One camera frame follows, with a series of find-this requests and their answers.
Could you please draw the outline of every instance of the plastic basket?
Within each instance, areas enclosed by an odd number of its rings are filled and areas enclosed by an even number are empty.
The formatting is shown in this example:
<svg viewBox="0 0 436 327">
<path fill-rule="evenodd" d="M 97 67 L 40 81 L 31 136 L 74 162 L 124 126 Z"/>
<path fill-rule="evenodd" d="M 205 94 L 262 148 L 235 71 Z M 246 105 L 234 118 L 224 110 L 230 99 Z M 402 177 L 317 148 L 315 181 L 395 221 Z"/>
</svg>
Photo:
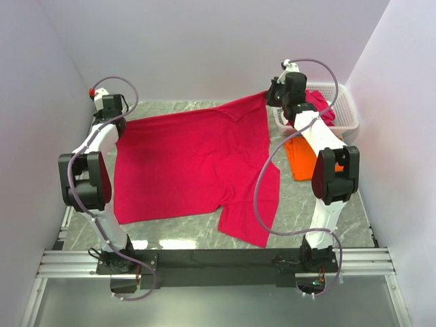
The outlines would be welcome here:
<svg viewBox="0 0 436 327">
<path fill-rule="evenodd" d="M 334 84 L 333 83 L 307 83 L 307 89 L 309 91 L 318 90 L 324 96 L 324 98 L 331 102 L 334 97 Z M 331 131 L 336 135 L 340 136 L 346 131 L 357 128 L 359 126 L 357 118 L 357 110 L 351 95 L 348 90 L 342 84 L 339 85 L 339 96 L 336 104 L 333 106 L 333 111 L 336 114 L 336 119 L 334 120 L 334 126 L 329 127 Z M 272 108 L 272 113 L 274 114 L 275 123 L 279 128 L 279 133 L 281 135 L 291 135 L 296 130 L 290 126 L 283 123 L 283 109 Z"/>
</svg>

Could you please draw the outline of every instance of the red cloth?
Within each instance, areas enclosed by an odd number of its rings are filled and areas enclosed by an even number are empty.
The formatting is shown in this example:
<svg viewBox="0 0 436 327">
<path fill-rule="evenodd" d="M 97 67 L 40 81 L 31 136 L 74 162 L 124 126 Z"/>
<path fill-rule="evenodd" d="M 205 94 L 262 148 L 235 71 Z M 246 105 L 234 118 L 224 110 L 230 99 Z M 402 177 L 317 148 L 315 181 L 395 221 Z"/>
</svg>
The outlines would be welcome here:
<svg viewBox="0 0 436 327">
<path fill-rule="evenodd" d="M 211 213 L 218 230 L 265 247 L 268 232 L 253 211 L 254 187 L 268 158 L 264 93 L 216 108 L 127 123 L 117 142 L 114 210 L 119 223 Z M 260 214 L 272 226 L 280 171 L 268 167 Z"/>
<path fill-rule="evenodd" d="M 313 104 L 317 108 L 318 112 L 321 112 L 328 107 L 326 99 L 324 99 L 324 96 L 319 91 L 310 92 L 309 90 L 306 90 L 306 102 Z M 334 126 L 333 121 L 336 119 L 336 115 L 334 114 L 333 110 L 330 109 L 323 114 L 321 118 L 327 126 Z M 289 121 L 286 125 L 294 126 L 294 122 Z"/>
</svg>

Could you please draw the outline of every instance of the purple hose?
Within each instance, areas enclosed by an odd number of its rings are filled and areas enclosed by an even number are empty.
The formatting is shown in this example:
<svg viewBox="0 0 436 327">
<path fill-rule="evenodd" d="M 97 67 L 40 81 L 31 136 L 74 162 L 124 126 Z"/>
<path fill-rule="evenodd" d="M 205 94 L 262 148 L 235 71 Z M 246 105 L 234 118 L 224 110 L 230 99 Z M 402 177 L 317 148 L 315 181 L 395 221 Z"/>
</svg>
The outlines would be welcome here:
<svg viewBox="0 0 436 327">
<path fill-rule="evenodd" d="M 88 208 L 83 204 L 82 200 L 79 198 L 79 195 L 77 194 L 77 191 L 76 191 L 76 187 L 74 185 L 74 177 L 73 177 L 73 171 L 72 171 L 74 160 L 76 160 L 78 156 L 80 156 L 82 153 L 84 153 L 86 151 L 86 149 L 91 145 L 91 143 L 97 137 L 98 133 L 103 128 L 105 128 L 109 124 L 113 123 L 114 121 L 116 121 L 116 120 L 118 120 L 120 118 L 126 117 L 128 114 L 131 114 L 136 109 L 136 106 L 138 105 L 138 102 L 139 102 L 138 90 L 136 90 L 136 87 L 131 82 L 126 80 L 125 78 L 122 78 L 122 77 L 119 77 L 119 76 L 105 77 L 105 78 L 99 80 L 97 83 L 95 83 L 95 85 L 93 86 L 93 89 L 95 89 L 101 82 L 103 82 L 105 80 L 109 80 L 109 79 L 117 79 L 117 80 L 122 80 L 123 82 L 126 82 L 134 90 L 134 93 L 135 93 L 135 103 L 134 103 L 134 105 L 127 112 L 125 112 L 124 114 L 120 114 L 120 115 L 118 115 L 118 116 L 116 116 L 116 117 L 114 117 L 112 119 L 109 119 L 104 124 L 102 124 L 102 126 L 100 126 L 98 129 L 95 130 L 95 132 L 89 138 L 88 142 L 81 149 L 79 149 L 79 151 L 77 151 L 77 153 L 75 153 L 71 157 L 71 159 L 69 160 L 68 167 L 67 167 L 67 177 L 68 177 L 69 188 L 71 189 L 73 198 L 75 199 L 75 201 L 77 202 L 78 206 L 83 210 L 84 213 L 90 215 L 92 218 L 96 218 L 95 225 L 97 226 L 97 229 L 99 230 L 99 232 L 102 235 L 102 237 L 105 240 L 105 242 L 108 244 L 109 248 L 111 248 L 112 251 L 114 251 L 118 256 L 122 257 L 123 259 L 129 260 L 129 261 L 134 262 L 136 264 L 140 264 L 141 266 L 143 266 L 144 268 L 146 268 L 147 270 L 149 270 L 153 274 L 153 285 L 152 285 L 151 289 L 148 290 L 147 293 L 145 293 L 145 294 L 143 294 L 141 296 L 137 296 L 135 298 L 125 298 L 125 297 L 123 297 L 123 296 L 121 296 L 119 294 L 114 294 L 115 297 L 117 297 L 117 298 L 119 298 L 121 300 L 124 300 L 124 301 L 136 301 L 136 300 L 141 300 L 141 299 L 147 297 L 148 295 L 150 295 L 153 292 L 153 290 L 156 289 L 156 287 L 157 287 L 157 274 L 156 274 L 156 271 L 153 270 L 145 262 L 141 262 L 140 260 L 137 260 L 135 258 L 131 258 L 128 255 L 122 254 L 113 245 L 113 243 L 110 242 L 110 240 L 107 237 L 106 233 L 104 232 L 102 226 L 100 225 L 100 222 L 98 221 L 97 216 L 94 215 L 90 210 L 88 210 Z"/>
<path fill-rule="evenodd" d="M 334 98 L 333 101 L 331 103 L 331 105 L 329 105 L 326 109 L 324 109 L 323 111 L 320 112 L 320 116 L 327 112 L 329 109 L 331 109 L 334 104 L 337 101 L 337 98 L 339 96 L 339 85 L 338 85 L 338 80 L 336 79 L 336 76 L 334 75 L 333 71 L 325 64 L 322 63 L 321 61 L 318 61 L 316 59 L 296 59 L 296 60 L 292 60 L 292 63 L 296 63 L 299 61 L 311 61 L 314 63 L 318 63 L 321 66 L 324 66 L 328 72 L 331 74 L 331 76 L 333 77 L 333 81 L 334 81 L 334 87 L 335 87 L 335 93 L 334 93 Z M 266 160 L 264 166 L 262 167 L 262 170 L 259 173 L 259 177 L 258 177 L 258 181 L 256 182 L 256 186 L 254 189 L 254 214 L 256 216 L 256 219 L 258 220 L 259 224 L 266 230 L 268 231 L 270 234 L 274 234 L 274 235 L 279 235 L 279 236 L 292 236 L 292 235 L 299 235 L 299 234 L 306 234 L 308 232 L 326 232 L 329 234 L 332 234 L 333 238 L 337 241 L 338 243 L 338 247 L 339 247 L 339 263 L 338 263 L 338 271 L 336 273 L 336 275 L 334 276 L 334 279 L 332 281 L 332 283 L 330 283 L 329 286 L 326 287 L 326 289 L 318 294 L 315 294 L 315 296 L 321 296 L 324 295 L 325 293 L 327 293 L 332 287 L 333 285 L 339 280 L 339 275 L 341 274 L 342 271 L 342 257 L 343 257 L 343 249 L 342 249 L 342 244 L 341 241 L 339 240 L 338 236 L 332 231 L 329 230 L 327 228 L 309 228 L 306 230 L 299 230 L 297 232 L 276 232 L 274 230 L 271 230 L 270 228 L 268 228 L 265 223 L 262 221 L 262 218 L 260 217 L 259 214 L 259 210 L 258 210 L 258 197 L 259 197 L 259 187 L 260 187 L 260 183 L 262 182 L 262 179 L 265 175 L 265 171 L 268 167 L 268 165 L 271 163 L 271 161 L 273 160 L 273 157 L 275 156 L 275 154 L 277 153 L 277 151 L 289 140 L 291 140 L 292 138 L 294 138 L 297 135 L 300 135 L 302 132 L 304 132 L 306 129 L 310 128 L 315 122 L 316 122 L 317 118 L 313 119 L 306 127 L 303 127 L 302 129 L 300 129 L 299 131 L 296 131 L 295 133 L 291 134 L 290 136 L 288 136 L 285 140 L 283 140 L 282 142 L 280 142 L 280 144 L 277 146 L 277 148 L 272 152 L 272 154 L 269 156 L 269 158 Z"/>
</svg>

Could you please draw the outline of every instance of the purple cable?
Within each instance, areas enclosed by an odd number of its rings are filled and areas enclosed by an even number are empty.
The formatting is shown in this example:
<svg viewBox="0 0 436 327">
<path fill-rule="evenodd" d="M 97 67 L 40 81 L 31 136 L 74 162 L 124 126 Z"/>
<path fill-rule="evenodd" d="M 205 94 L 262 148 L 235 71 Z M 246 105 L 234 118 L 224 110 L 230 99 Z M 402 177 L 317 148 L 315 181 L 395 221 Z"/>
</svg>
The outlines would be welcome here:
<svg viewBox="0 0 436 327">
<path fill-rule="evenodd" d="M 327 112 L 328 110 L 330 110 L 334 104 L 337 101 L 337 98 L 339 96 L 339 85 L 338 85 L 338 80 L 335 76 L 335 74 L 333 73 L 333 71 L 323 62 L 316 60 L 316 59 L 295 59 L 292 60 L 291 63 L 296 63 L 299 61 L 310 61 L 313 63 L 318 63 L 321 66 L 323 66 L 324 68 L 326 68 L 328 70 L 328 72 L 330 73 L 330 75 L 333 77 L 333 81 L 334 81 L 334 87 L 335 87 L 335 93 L 334 93 L 334 98 L 332 103 L 323 111 L 320 112 L 319 117 L 321 117 L 325 112 Z M 258 220 L 259 224 L 270 234 L 274 234 L 274 235 L 279 235 L 279 236 L 293 236 L 293 235 L 299 235 L 299 234 L 306 234 L 308 232 L 326 232 L 329 233 L 333 236 L 333 238 L 337 241 L 338 243 L 338 247 L 339 247 L 339 263 L 338 263 L 338 271 L 336 273 L 336 275 L 334 276 L 334 279 L 332 281 L 332 283 L 330 283 L 329 286 L 327 286 L 325 288 L 324 291 L 315 294 L 314 296 L 321 296 L 324 295 L 325 293 L 327 293 L 332 287 L 333 285 L 339 280 L 339 275 L 341 274 L 342 271 L 342 257 L 343 257 L 343 248 L 342 248 L 342 244 L 341 241 L 339 240 L 338 236 L 332 231 L 329 230 L 327 228 L 308 228 L 306 230 L 299 230 L 297 232 L 276 232 L 275 230 L 271 230 L 270 228 L 268 228 L 265 223 L 262 221 L 262 218 L 260 217 L 259 214 L 259 210 L 258 210 L 258 196 L 259 196 L 259 187 L 260 187 L 260 183 L 262 182 L 262 179 L 265 175 L 265 171 L 268 167 L 268 165 L 271 163 L 271 161 L 273 160 L 273 157 L 275 156 L 275 154 L 277 153 L 277 151 L 289 140 L 291 140 L 292 138 L 294 138 L 297 135 L 300 135 L 302 132 L 304 132 L 306 129 L 310 128 L 318 118 L 313 119 L 307 126 L 303 127 L 302 129 L 296 131 L 295 133 L 291 134 L 290 136 L 288 136 L 287 138 L 285 138 L 285 140 L 283 140 L 282 142 L 280 142 L 280 144 L 277 146 L 277 148 L 272 152 L 272 154 L 269 156 L 269 158 L 266 160 L 264 166 L 262 167 L 262 170 L 259 173 L 259 177 L 258 177 L 258 181 L 256 182 L 256 186 L 254 189 L 254 214 L 256 216 L 256 219 Z"/>
<path fill-rule="evenodd" d="M 123 296 L 121 296 L 119 294 L 114 294 L 115 297 L 117 297 L 117 298 L 119 298 L 121 300 L 124 300 L 124 301 L 136 301 L 136 300 L 141 300 L 141 299 L 147 297 L 148 295 L 150 295 L 153 292 L 153 290 L 156 289 L 156 287 L 157 287 L 157 274 L 156 274 L 156 271 L 153 270 L 145 262 L 141 262 L 140 260 L 137 260 L 135 258 L 131 258 L 128 255 L 122 254 L 113 245 L 113 243 L 110 242 L 110 240 L 107 237 L 106 233 L 104 232 L 102 226 L 100 225 L 100 222 L 98 221 L 97 216 L 94 215 L 90 210 L 88 210 L 88 208 L 83 204 L 82 200 L 79 198 L 79 195 L 77 194 L 77 191 L 76 191 L 76 186 L 74 185 L 74 177 L 73 177 L 73 170 L 72 170 L 74 160 L 76 160 L 78 156 L 80 156 L 82 153 L 84 153 L 86 151 L 87 148 L 89 148 L 91 143 L 94 141 L 94 139 L 97 137 L 98 133 L 103 128 L 105 128 L 109 124 L 113 123 L 114 121 L 116 121 L 118 119 L 121 119 L 123 117 L 126 117 L 128 114 L 131 114 L 136 109 L 136 106 L 138 105 L 138 102 L 139 102 L 138 90 L 136 90 L 136 87 L 130 81 L 126 80 L 125 78 L 122 78 L 122 77 L 119 77 L 119 76 L 105 77 L 105 78 L 99 80 L 97 83 L 95 83 L 95 85 L 93 86 L 93 89 L 95 89 L 101 82 L 103 82 L 105 80 L 109 80 L 109 79 L 122 80 L 123 82 L 126 82 L 134 90 L 134 93 L 135 93 L 135 103 L 134 103 L 134 105 L 127 112 L 125 112 L 124 114 L 120 114 L 120 115 L 118 115 L 118 116 L 116 116 L 114 118 L 109 119 L 104 124 L 102 124 L 102 126 L 100 126 L 98 129 L 95 130 L 95 132 L 89 138 L 88 142 L 81 149 L 79 149 L 79 151 L 77 151 L 71 157 L 71 159 L 69 160 L 68 167 L 67 167 L 67 177 L 68 177 L 69 188 L 71 189 L 73 198 L 75 199 L 75 201 L 77 202 L 78 206 L 83 210 L 84 213 L 90 215 L 92 218 L 96 218 L 95 225 L 97 226 L 97 229 L 99 230 L 99 232 L 102 235 L 103 239 L 108 244 L 109 248 L 111 248 L 112 251 L 114 251 L 118 256 L 122 257 L 123 259 L 129 260 L 129 261 L 134 262 L 136 264 L 139 264 L 139 265 L 143 266 L 144 268 L 146 268 L 147 270 L 149 270 L 153 274 L 153 285 L 151 286 L 151 289 L 149 289 L 147 293 L 145 293 L 145 294 L 143 294 L 141 296 L 135 297 L 135 298 L 125 298 L 125 297 L 123 297 Z"/>
</svg>

